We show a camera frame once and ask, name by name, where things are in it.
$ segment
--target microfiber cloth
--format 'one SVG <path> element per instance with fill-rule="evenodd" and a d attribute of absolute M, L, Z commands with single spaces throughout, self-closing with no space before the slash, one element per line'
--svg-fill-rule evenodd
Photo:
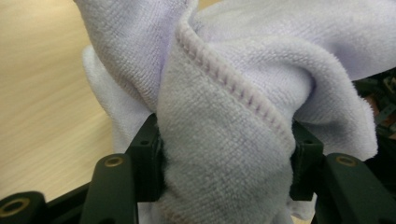
<path fill-rule="evenodd" d="M 396 65 L 390 0 L 77 0 L 83 61 L 123 152 L 157 113 L 166 191 L 141 223 L 292 223 L 291 124 L 325 154 L 376 153 L 372 110 L 352 80 Z"/>

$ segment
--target towel fold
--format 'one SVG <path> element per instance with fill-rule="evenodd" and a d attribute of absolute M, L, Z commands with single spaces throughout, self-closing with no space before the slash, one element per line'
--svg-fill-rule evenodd
<path fill-rule="evenodd" d="M 302 122 L 361 160 L 376 153 L 370 107 L 351 80 L 396 64 L 389 0 L 77 0 L 93 48 L 88 80 L 124 151 L 152 112 L 167 190 L 141 223 L 292 223 L 288 199 Z"/>

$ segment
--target metal ring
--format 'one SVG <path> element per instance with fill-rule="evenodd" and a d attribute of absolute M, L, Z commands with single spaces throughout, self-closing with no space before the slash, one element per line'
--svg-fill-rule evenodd
<path fill-rule="evenodd" d="M 353 160 L 353 159 L 350 158 L 350 157 L 346 157 L 346 156 L 337 156 L 337 157 L 335 158 L 335 160 L 336 160 L 338 163 L 343 164 L 343 165 L 345 165 L 345 166 L 353 167 L 353 166 L 356 166 L 356 165 L 357 165 L 357 163 L 356 163 L 355 160 Z"/>
<path fill-rule="evenodd" d="M 20 203 L 16 207 L 10 207 L 13 204 Z M 25 209 L 30 203 L 30 199 L 28 198 L 19 198 L 14 199 L 11 202 L 6 203 L 2 207 L 0 207 L 0 217 L 11 217 L 15 214 L 18 214 L 20 211 Z"/>
<path fill-rule="evenodd" d="M 105 161 L 105 166 L 114 167 L 123 163 L 123 159 L 121 157 L 111 157 Z"/>

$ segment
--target stitched hem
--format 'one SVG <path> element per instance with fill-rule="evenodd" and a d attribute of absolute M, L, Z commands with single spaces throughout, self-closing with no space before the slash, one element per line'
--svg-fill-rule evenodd
<path fill-rule="evenodd" d="M 294 137 L 284 118 L 276 111 L 275 106 L 241 74 L 237 73 L 191 29 L 189 19 L 197 8 L 197 1 L 191 1 L 185 14 L 181 17 L 176 29 L 177 43 L 184 49 L 188 57 L 199 67 L 205 70 L 223 89 L 230 93 L 238 102 L 244 105 L 253 114 L 281 138 L 285 147 L 294 145 Z"/>

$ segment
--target light wood surface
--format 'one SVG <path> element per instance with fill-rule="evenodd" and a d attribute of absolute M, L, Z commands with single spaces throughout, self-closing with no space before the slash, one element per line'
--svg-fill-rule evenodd
<path fill-rule="evenodd" d="M 71 0 L 0 2 L 0 199 L 37 190 L 50 201 L 90 181 L 112 152 L 82 67 L 89 44 Z"/>

